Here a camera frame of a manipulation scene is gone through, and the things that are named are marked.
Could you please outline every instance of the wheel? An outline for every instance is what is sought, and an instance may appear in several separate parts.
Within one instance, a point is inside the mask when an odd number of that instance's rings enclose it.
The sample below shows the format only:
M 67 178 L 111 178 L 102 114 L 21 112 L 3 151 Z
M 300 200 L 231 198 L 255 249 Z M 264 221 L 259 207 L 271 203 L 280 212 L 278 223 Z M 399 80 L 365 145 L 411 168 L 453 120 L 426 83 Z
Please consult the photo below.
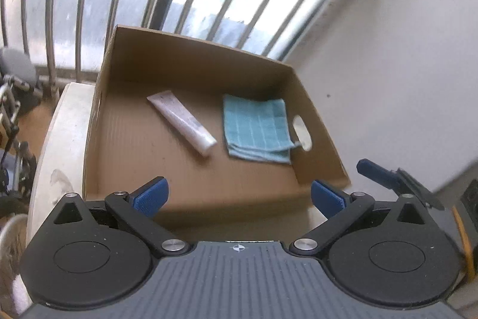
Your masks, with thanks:
M 20 258 L 25 250 L 27 215 L 11 218 L 0 231 L 0 310 L 18 316 L 12 295 L 13 280 L 20 274 Z

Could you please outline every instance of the white wall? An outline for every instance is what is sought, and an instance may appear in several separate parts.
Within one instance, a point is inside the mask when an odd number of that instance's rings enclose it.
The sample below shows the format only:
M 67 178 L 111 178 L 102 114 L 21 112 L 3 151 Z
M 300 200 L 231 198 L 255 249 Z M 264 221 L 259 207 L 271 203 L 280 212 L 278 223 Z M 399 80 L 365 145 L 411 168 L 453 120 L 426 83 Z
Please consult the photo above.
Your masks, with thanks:
M 478 159 L 478 0 L 348 0 L 288 59 L 352 180 L 369 158 L 429 189 Z

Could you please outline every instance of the white cylindrical container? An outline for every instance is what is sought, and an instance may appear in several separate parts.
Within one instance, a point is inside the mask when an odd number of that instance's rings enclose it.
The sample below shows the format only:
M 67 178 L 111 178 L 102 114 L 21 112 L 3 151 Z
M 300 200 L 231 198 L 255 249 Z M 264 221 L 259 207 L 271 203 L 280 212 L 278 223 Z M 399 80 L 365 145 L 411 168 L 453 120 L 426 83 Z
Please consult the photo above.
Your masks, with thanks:
M 147 98 L 191 145 L 203 156 L 211 153 L 216 139 L 183 106 L 171 91 L 163 91 Z

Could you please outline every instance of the blue gripper pad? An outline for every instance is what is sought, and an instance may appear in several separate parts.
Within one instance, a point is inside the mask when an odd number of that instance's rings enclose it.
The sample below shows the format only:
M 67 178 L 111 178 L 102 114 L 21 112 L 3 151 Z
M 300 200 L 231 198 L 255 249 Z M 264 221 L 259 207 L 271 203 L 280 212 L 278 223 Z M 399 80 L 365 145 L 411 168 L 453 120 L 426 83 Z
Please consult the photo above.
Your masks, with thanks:
M 168 182 L 159 176 L 131 193 L 129 202 L 134 209 L 152 218 L 168 201 L 168 197 Z
M 314 206 L 327 219 L 333 217 L 346 207 L 345 200 L 341 196 L 317 180 L 312 182 L 310 197 Z

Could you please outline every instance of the blue towel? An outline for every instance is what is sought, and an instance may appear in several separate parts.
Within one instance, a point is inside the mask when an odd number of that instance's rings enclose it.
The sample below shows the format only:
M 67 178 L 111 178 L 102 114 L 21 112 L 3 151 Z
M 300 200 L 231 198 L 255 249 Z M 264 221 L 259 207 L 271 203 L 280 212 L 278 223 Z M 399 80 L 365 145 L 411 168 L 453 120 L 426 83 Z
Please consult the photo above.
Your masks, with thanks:
M 253 161 L 291 163 L 285 102 L 255 102 L 224 95 L 224 134 L 230 156 Z

